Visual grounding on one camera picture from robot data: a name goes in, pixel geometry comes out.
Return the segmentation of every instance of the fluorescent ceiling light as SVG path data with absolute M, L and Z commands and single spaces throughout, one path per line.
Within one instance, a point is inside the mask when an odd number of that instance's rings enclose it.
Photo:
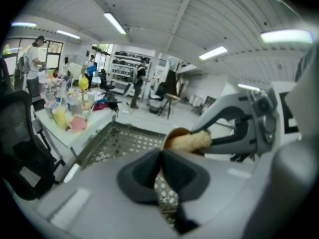
M 220 46 L 220 47 L 217 48 L 217 49 L 208 51 L 207 53 L 201 55 L 199 58 L 200 58 L 201 60 L 205 60 L 205 59 L 207 59 L 207 58 L 211 58 L 211 57 L 214 57 L 214 56 L 223 54 L 223 53 L 225 53 L 225 52 L 227 52 L 227 51 L 228 51 L 228 50 L 226 50 L 223 46 Z
M 126 34 L 125 30 L 110 12 L 105 13 L 104 17 L 110 21 L 110 23 L 118 30 L 118 32 L 120 32 L 121 34 Z
M 7 49 L 7 50 L 18 50 L 18 49 L 22 49 L 22 48 L 21 47 L 20 48 L 11 48 L 11 49 Z
M 62 30 L 58 30 L 57 33 L 63 34 L 63 35 L 67 35 L 67 36 L 73 37 L 73 38 L 75 38 L 75 39 L 80 39 L 79 36 L 77 36 L 77 35 L 75 35 L 75 34 L 70 34 L 70 33 L 68 33 L 68 32 L 64 32 L 64 31 L 62 31 Z
M 247 89 L 247 90 L 255 90 L 255 91 L 260 91 L 260 88 L 245 85 L 245 84 L 238 84 L 237 85 L 239 88 Z
M 31 23 L 31 22 L 14 22 L 11 24 L 11 26 L 30 26 L 30 27 L 35 27 L 36 23 Z
M 286 29 L 262 33 L 261 38 L 265 43 L 272 42 L 306 42 L 313 43 L 313 35 L 309 31 L 299 29 Z

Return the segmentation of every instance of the person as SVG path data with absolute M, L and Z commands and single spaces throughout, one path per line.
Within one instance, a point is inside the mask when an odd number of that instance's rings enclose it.
M 32 43 L 32 46 L 28 49 L 26 57 L 29 66 L 29 71 L 26 75 L 26 85 L 31 96 L 37 96 L 39 94 L 38 89 L 38 75 L 39 65 L 45 67 L 45 63 L 39 59 L 38 48 L 43 46 L 46 40 L 41 35 Z
M 95 59 L 95 56 L 94 55 L 91 55 L 90 56 L 90 59 L 85 61 L 85 66 L 86 66 L 86 69 L 85 69 L 85 77 L 89 80 L 89 89 L 91 89 L 91 84 L 92 84 L 92 78 L 93 78 L 93 74 L 92 75 L 89 75 L 88 74 L 88 71 L 87 71 L 87 68 L 88 67 L 91 67 L 91 66 L 94 66 L 94 59 Z
M 61 66 L 61 68 L 60 68 L 60 77 L 62 78 L 62 79 L 64 79 L 64 77 L 66 76 L 67 77 L 67 71 L 68 71 L 68 69 L 67 69 L 67 67 L 69 66 L 69 58 L 68 57 L 65 57 L 64 58 L 64 61 L 63 61 L 63 65 Z
M 27 51 L 27 58 L 28 63 L 30 67 L 30 71 L 28 72 L 26 79 L 28 80 L 34 80 L 38 78 L 39 74 L 39 65 L 44 65 L 42 61 L 39 60 L 39 54 L 38 54 L 38 48 L 43 46 L 43 44 L 46 43 L 46 40 L 41 35 L 38 38 L 36 38 L 35 42 L 32 43 L 32 46 Z
M 64 81 L 66 81 L 68 84 L 68 88 L 71 86 L 71 77 L 68 76 L 68 66 L 69 66 L 69 58 L 65 57 L 64 61 L 63 61 L 63 65 L 61 66 L 61 70 L 59 71 L 59 76 L 61 79 L 63 79 Z
M 139 108 L 136 105 L 136 101 L 137 101 L 137 99 L 139 97 L 139 94 L 141 93 L 143 82 L 150 82 L 150 80 L 148 80 L 146 78 L 146 63 L 147 63 L 147 59 L 145 59 L 145 58 L 142 59 L 141 60 L 141 64 L 137 68 L 138 81 L 137 81 L 137 83 L 134 84 L 135 93 L 134 93 L 134 96 L 133 96 L 132 101 L 131 101 L 131 108 L 132 109 L 138 109 Z

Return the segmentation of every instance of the backpack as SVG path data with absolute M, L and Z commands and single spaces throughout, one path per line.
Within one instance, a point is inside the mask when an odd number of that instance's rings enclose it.
M 28 74 L 28 72 L 31 70 L 30 64 L 29 64 L 29 58 L 28 58 L 28 53 L 25 52 L 23 54 L 23 59 L 24 59 L 24 73 Z
M 138 71 L 141 70 L 141 69 L 145 69 L 145 67 L 144 66 L 139 66 L 138 68 L 134 68 L 133 69 L 133 79 L 132 79 L 132 83 L 133 84 L 136 84 L 139 81 Z

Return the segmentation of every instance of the man in white shirt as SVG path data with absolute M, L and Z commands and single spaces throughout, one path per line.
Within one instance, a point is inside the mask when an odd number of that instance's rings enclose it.
M 42 65 L 42 62 L 39 60 L 38 48 L 43 46 L 46 43 L 46 40 L 41 35 L 36 38 L 35 42 L 32 43 L 32 46 L 28 49 L 27 57 L 29 62 L 30 71 L 27 74 L 27 80 L 33 80 L 38 77 L 39 68 L 38 65 Z
M 41 35 L 36 38 L 35 42 L 27 51 L 27 61 L 29 65 L 29 72 L 26 75 L 26 85 L 29 93 L 32 97 L 38 96 L 40 94 L 39 89 L 39 65 L 45 66 L 42 61 L 39 60 L 38 48 L 41 47 L 46 40 Z

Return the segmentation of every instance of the person in black shirt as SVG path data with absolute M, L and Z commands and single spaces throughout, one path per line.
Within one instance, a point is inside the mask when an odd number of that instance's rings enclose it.
M 139 94 L 141 93 L 141 88 L 143 85 L 143 82 L 149 82 L 149 80 L 146 78 L 146 59 L 141 60 L 141 64 L 137 68 L 137 77 L 138 82 L 134 84 L 134 96 L 131 101 L 131 108 L 138 109 L 139 107 L 136 105 L 136 101 L 139 97 Z

